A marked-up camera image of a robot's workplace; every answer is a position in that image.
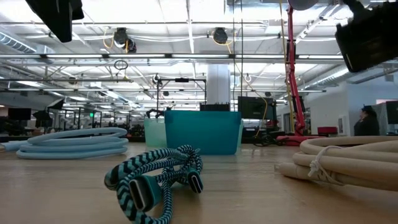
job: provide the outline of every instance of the pillar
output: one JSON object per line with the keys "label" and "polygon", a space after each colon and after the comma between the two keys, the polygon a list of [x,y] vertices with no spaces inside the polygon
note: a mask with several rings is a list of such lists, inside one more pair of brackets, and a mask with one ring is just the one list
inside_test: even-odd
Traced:
{"label": "pillar", "polygon": [[229,103],[231,78],[229,64],[209,64],[207,67],[207,104]]}

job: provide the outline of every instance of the braided cable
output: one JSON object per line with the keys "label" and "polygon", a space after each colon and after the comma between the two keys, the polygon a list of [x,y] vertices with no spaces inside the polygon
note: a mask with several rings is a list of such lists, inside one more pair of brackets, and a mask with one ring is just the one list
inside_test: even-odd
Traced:
{"label": "braided cable", "polygon": [[[180,166],[179,170],[174,170],[174,166]],[[129,183],[146,172],[161,168],[163,168],[162,173],[154,178],[158,184],[162,183],[163,211],[159,218],[153,218],[137,210]],[[191,170],[200,174],[202,168],[201,157],[198,155],[198,150],[193,147],[184,145],[176,149],[162,148],[122,162],[105,175],[104,184],[108,189],[116,191],[119,205],[131,222],[166,224],[170,222],[173,213],[171,186],[174,182],[188,185],[187,174]]]}

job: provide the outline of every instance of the white wall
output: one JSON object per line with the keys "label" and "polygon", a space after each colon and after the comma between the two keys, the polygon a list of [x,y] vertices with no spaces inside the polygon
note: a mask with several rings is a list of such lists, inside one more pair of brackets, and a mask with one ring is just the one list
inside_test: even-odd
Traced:
{"label": "white wall", "polygon": [[[312,134],[318,134],[318,127],[337,127],[340,116],[348,117],[347,94],[346,85],[343,83],[338,87],[327,88],[326,93],[310,93],[304,96],[305,107],[311,109]],[[289,106],[277,108],[278,115],[288,112]],[[347,134],[350,134],[350,128],[345,128],[347,129]]]}
{"label": "white wall", "polygon": [[[385,82],[384,77],[353,85],[340,83],[326,89],[326,93],[310,93],[304,105],[311,109],[312,134],[318,134],[320,126],[338,126],[338,118],[346,116],[347,135],[354,135],[354,125],[363,105],[375,105],[376,100],[398,100],[398,83]],[[289,112],[288,106],[279,106],[277,114]]]}
{"label": "white wall", "polygon": [[384,77],[358,85],[348,85],[349,124],[359,119],[363,105],[375,105],[377,100],[398,100],[398,84],[385,82]]}

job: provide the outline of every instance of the plastic container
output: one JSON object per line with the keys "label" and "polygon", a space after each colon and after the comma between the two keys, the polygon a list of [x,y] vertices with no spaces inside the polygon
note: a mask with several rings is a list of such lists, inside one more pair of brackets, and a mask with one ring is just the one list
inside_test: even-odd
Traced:
{"label": "plastic container", "polygon": [[145,143],[147,147],[167,147],[166,128],[164,120],[145,119]]}
{"label": "plastic container", "polygon": [[240,112],[166,111],[167,147],[189,144],[201,155],[233,155],[241,123]]}

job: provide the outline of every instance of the wooden table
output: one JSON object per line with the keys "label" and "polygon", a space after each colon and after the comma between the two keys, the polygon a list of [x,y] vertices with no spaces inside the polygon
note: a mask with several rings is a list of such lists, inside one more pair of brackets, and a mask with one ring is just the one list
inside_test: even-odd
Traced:
{"label": "wooden table", "polygon": [[[397,192],[289,179],[276,174],[274,165],[290,161],[297,148],[265,147],[253,156],[252,148],[245,145],[239,156],[203,156],[204,191],[174,188],[172,223],[398,223]],[[0,153],[0,223],[129,223],[103,177],[143,151],[144,144],[130,143],[126,155],[79,161]]]}

